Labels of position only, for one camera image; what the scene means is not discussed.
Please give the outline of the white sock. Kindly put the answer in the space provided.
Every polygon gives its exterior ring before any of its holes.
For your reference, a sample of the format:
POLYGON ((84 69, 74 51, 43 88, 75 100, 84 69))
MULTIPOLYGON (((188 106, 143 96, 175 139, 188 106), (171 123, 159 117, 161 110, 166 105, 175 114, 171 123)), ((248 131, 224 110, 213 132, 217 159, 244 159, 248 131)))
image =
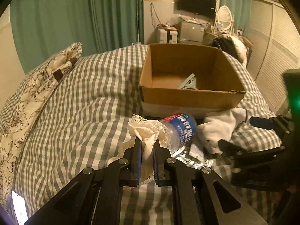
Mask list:
POLYGON ((209 112, 197 127, 197 135, 205 149, 212 155, 221 155, 220 140, 229 141, 233 131, 247 121, 247 110, 233 108, 222 112, 209 112))

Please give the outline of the silver foil packet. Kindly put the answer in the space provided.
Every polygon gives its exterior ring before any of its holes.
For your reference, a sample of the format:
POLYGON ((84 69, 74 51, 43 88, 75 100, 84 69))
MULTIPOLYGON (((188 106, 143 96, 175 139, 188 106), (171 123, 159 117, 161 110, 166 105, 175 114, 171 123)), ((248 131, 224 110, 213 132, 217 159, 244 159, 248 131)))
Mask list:
POLYGON ((211 168, 214 161, 204 156, 203 148, 195 144, 185 145, 171 155, 173 158, 183 162, 187 167, 201 169, 211 168))

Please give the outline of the clear plastic water bottle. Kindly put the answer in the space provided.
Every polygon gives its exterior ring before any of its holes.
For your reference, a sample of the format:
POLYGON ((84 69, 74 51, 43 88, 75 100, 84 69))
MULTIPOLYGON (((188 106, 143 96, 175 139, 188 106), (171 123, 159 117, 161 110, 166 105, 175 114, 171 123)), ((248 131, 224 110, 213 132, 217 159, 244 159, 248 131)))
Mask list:
POLYGON ((176 113, 160 120, 170 136, 170 152, 174 153, 187 144, 196 133, 197 123, 188 113, 176 113))

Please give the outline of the cream lace cloth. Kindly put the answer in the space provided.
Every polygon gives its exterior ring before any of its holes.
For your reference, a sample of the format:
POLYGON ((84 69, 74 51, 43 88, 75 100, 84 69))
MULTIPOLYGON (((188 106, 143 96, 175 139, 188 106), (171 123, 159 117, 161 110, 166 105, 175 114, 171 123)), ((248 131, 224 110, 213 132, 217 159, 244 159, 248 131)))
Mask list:
POLYGON ((171 147, 170 134, 167 127, 158 120, 147 120, 134 114, 128 122, 128 132, 132 139, 124 142, 118 148, 118 155, 110 158, 106 166, 124 156, 125 150, 134 146, 135 138, 142 144, 142 162, 140 184, 147 184, 154 180, 153 146, 156 141, 164 148, 171 147))

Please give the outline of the grey-blue plastic hanger clip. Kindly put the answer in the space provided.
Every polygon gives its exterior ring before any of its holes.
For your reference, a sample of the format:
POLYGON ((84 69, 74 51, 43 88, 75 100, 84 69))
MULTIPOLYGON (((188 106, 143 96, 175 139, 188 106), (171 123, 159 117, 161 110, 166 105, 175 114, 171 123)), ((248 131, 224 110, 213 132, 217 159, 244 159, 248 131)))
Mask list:
POLYGON ((191 89, 197 90, 196 87, 197 79, 194 74, 190 74, 178 87, 177 89, 191 89))

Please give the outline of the grey checked bed quilt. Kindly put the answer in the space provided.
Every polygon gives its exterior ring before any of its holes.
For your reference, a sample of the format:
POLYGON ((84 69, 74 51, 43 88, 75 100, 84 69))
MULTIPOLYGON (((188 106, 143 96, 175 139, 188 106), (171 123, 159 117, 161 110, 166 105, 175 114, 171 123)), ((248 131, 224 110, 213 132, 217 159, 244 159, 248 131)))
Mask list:
MULTIPOLYGON (((138 81, 146 51, 146 45, 135 45, 80 58, 48 99, 27 139, 17 141, 23 150, 12 166, 13 191, 24 198, 28 217, 83 168, 102 168, 131 139, 127 124, 133 113, 141 113, 138 81)), ((275 116, 248 71, 225 55, 246 89, 238 107, 247 109, 248 117, 275 116)), ((234 130, 230 142, 249 152, 281 145, 273 131, 249 122, 234 130)), ((275 193, 234 188, 270 222, 275 193)), ((124 189, 120 224, 173 224, 172 217, 170 187, 150 182, 124 189)))

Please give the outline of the white louvred wardrobe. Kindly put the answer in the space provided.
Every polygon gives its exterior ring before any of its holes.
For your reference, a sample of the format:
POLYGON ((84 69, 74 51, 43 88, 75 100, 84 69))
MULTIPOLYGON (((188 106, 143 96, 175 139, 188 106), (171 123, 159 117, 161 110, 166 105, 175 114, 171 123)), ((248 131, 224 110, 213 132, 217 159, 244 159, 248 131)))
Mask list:
POLYGON ((282 74, 299 68, 299 33, 282 5, 251 0, 248 38, 253 43, 247 70, 272 111, 286 106, 282 74))

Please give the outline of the chair with clothes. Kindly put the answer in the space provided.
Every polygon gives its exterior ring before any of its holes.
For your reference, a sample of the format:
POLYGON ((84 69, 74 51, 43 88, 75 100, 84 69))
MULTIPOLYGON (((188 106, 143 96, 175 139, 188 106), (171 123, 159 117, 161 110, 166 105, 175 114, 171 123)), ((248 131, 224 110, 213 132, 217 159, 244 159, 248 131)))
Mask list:
POLYGON ((247 67, 252 53, 253 44, 243 36, 234 37, 223 34, 208 40, 206 46, 216 47, 237 59, 243 67, 247 67))

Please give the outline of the brown cardboard box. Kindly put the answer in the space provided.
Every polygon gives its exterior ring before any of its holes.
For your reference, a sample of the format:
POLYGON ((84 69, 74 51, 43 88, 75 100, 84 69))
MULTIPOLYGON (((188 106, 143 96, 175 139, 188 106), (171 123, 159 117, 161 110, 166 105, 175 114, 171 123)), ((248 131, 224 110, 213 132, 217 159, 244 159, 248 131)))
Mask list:
POLYGON ((235 108, 246 90, 232 56, 214 47, 185 44, 149 45, 139 89, 143 114, 167 117, 235 108))

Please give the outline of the white oval vanity mirror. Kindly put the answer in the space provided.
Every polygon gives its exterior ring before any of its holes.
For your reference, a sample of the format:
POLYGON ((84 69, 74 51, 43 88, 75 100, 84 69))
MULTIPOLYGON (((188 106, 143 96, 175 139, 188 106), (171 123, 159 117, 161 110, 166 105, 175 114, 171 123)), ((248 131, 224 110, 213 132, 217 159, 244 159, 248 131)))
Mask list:
POLYGON ((233 23, 234 16, 232 15, 231 10, 225 5, 220 6, 218 11, 216 12, 216 19, 214 23, 215 30, 220 33, 232 35, 233 23))

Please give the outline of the silver mini fridge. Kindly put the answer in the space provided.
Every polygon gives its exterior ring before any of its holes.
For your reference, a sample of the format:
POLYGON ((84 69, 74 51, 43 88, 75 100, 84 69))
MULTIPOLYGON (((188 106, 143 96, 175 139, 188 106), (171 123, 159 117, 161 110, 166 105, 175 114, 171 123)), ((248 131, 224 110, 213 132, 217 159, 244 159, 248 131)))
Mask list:
POLYGON ((204 25, 192 22, 180 22, 178 24, 178 42, 180 44, 202 45, 204 25))

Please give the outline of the green curtain right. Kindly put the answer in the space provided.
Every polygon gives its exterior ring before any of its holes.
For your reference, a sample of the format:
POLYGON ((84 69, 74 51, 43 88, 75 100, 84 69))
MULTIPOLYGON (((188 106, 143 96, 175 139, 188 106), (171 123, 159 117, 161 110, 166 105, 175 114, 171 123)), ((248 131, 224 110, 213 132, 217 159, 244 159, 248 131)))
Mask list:
POLYGON ((249 32, 251 0, 220 0, 220 5, 227 6, 234 16, 233 29, 240 29, 246 36, 249 32))

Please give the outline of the green curtain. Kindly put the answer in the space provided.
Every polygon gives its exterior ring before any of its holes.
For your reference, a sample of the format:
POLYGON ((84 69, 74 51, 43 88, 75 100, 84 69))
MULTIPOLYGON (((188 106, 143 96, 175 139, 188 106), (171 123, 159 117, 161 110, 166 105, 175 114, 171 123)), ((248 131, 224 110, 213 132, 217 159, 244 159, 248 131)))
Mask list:
POLYGON ((13 0, 10 22, 25 73, 76 42, 84 56, 143 42, 142 0, 13 0))
POLYGON ((220 0, 220 5, 227 6, 234 16, 233 29, 240 29, 246 36, 249 32, 251 0, 220 0))

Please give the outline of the white suitcase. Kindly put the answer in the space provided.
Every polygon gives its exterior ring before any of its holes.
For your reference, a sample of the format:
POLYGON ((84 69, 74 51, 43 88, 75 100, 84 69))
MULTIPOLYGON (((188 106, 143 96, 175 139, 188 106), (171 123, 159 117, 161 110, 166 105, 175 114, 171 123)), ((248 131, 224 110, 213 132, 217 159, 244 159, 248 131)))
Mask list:
POLYGON ((157 41, 159 44, 176 44, 177 29, 173 27, 159 28, 157 30, 157 41))

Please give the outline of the black wall television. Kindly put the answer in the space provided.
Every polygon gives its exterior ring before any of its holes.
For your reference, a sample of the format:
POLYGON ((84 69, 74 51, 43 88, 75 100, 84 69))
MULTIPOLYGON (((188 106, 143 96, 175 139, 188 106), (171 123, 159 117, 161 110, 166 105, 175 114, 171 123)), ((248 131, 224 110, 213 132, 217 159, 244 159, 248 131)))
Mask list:
POLYGON ((177 0, 177 9, 213 19, 216 0, 177 0))

